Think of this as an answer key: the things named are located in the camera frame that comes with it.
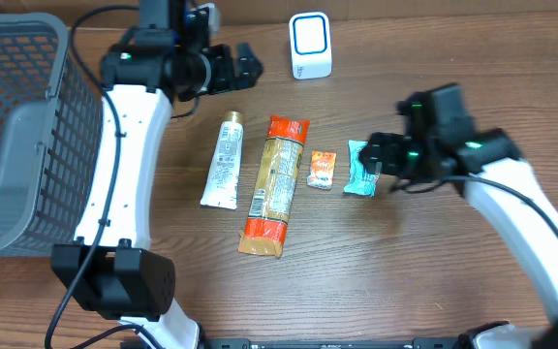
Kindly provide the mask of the green toilet tissue pack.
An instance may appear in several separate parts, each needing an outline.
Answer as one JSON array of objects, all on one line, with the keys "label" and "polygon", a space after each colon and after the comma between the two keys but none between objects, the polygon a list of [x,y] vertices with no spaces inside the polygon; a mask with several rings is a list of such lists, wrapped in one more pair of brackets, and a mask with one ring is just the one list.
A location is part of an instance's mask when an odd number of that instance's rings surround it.
[{"label": "green toilet tissue pack", "polygon": [[343,192],[365,197],[374,197],[379,176],[365,170],[358,156],[367,145],[366,141],[348,140],[350,168],[348,182]]}]

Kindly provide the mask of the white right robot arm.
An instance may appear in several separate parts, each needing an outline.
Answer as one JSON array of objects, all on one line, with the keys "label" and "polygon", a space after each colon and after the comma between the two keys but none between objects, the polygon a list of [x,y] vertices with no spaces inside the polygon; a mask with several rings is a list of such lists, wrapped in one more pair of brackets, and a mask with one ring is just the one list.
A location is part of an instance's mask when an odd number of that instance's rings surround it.
[{"label": "white right robot arm", "polygon": [[457,348],[558,348],[558,211],[512,138],[479,130],[462,88],[449,83],[397,104],[401,134],[370,136],[358,159],[392,175],[392,191],[421,194],[452,184],[497,231],[532,281],[549,321],[542,330],[492,322],[462,333]]}]

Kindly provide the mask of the small orange sachet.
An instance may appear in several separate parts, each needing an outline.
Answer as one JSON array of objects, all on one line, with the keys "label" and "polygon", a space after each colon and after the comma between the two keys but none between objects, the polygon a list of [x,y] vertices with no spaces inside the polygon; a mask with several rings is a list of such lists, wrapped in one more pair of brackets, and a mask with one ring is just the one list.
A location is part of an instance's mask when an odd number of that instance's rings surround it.
[{"label": "small orange sachet", "polygon": [[333,183],[335,163],[335,153],[313,151],[310,173],[307,176],[307,185],[318,189],[330,190]]}]

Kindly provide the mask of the orange long snack packet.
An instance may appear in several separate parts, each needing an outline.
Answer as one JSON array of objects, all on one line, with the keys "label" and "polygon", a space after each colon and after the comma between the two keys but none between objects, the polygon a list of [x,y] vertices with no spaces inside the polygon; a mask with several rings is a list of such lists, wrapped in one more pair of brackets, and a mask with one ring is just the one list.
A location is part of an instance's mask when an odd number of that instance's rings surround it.
[{"label": "orange long snack packet", "polygon": [[281,257],[310,122],[273,115],[238,251]]}]

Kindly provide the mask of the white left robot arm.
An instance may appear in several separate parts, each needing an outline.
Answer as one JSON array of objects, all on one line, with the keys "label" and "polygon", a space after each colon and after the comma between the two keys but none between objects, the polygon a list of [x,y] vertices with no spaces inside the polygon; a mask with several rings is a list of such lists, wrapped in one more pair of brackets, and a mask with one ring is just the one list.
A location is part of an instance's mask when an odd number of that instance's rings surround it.
[{"label": "white left robot arm", "polygon": [[86,207],[51,267],[76,301],[131,330],[146,348],[200,349],[202,327],[175,300],[173,261],[150,249],[158,152],[177,102],[253,87],[264,67],[246,43],[212,45],[211,3],[141,1],[129,28],[91,76],[103,103],[102,136]]}]

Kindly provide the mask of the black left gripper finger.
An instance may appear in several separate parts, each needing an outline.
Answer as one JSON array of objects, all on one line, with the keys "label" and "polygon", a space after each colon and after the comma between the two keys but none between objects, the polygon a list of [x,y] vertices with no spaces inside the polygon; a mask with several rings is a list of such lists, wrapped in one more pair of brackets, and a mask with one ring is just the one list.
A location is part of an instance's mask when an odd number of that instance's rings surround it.
[{"label": "black left gripper finger", "polygon": [[239,43],[236,46],[237,64],[240,74],[262,74],[264,65],[255,55],[248,43]]},{"label": "black left gripper finger", "polygon": [[253,88],[256,85],[259,77],[260,74],[258,72],[242,72],[234,78],[234,88],[236,90]]}]

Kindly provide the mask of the white tube with gold cap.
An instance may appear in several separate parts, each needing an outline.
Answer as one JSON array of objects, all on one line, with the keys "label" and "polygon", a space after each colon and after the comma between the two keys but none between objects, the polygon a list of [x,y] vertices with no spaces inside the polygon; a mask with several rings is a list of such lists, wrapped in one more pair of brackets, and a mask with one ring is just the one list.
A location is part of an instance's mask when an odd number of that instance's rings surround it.
[{"label": "white tube with gold cap", "polygon": [[225,113],[200,201],[202,206],[237,209],[243,124],[240,112]]}]

